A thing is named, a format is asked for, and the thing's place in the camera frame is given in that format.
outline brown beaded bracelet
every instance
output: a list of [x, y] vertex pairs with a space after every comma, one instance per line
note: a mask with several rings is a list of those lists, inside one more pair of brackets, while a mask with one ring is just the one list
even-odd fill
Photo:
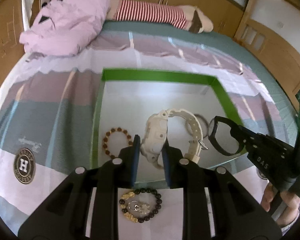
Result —
[[110, 153], [110, 151], [108, 150], [108, 140], [109, 140], [109, 136], [114, 133], [114, 132], [123, 132], [126, 136], [127, 136], [127, 139], [128, 139], [128, 145], [129, 146], [132, 146], [133, 145], [133, 142], [131, 141], [131, 135], [128, 134], [128, 131], [127, 130], [123, 130], [122, 128], [118, 127], [118, 128], [111, 128], [110, 131], [106, 132], [106, 136], [103, 138], [103, 145], [102, 145], [102, 148], [104, 149], [106, 155], [109, 155], [111, 159], [115, 159], [116, 156], [114, 156], [113, 154]]

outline pink blanket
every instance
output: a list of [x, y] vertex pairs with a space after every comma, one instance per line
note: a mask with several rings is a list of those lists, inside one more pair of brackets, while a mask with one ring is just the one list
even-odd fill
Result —
[[109, 6], [109, 0], [51, 0], [19, 41], [25, 52], [76, 55], [100, 33]]

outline silver pendant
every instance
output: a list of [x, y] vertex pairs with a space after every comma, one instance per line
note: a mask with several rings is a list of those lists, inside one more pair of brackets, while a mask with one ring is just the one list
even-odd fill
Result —
[[141, 213], [141, 215], [147, 215], [150, 213], [150, 205], [139, 201], [129, 202], [128, 209], [138, 211]]

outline bed frame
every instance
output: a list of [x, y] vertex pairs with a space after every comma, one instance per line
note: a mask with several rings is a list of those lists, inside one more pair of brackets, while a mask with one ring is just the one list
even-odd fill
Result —
[[234, 40], [248, 49], [274, 76], [299, 111], [300, 54], [284, 38], [250, 19], [256, 0], [249, 0]]

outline red and white striped fabric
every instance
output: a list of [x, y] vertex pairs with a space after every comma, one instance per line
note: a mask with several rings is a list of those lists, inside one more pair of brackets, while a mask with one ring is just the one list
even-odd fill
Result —
[[181, 8], [133, 0], [121, 0], [116, 21], [169, 23], [183, 29], [189, 21]]

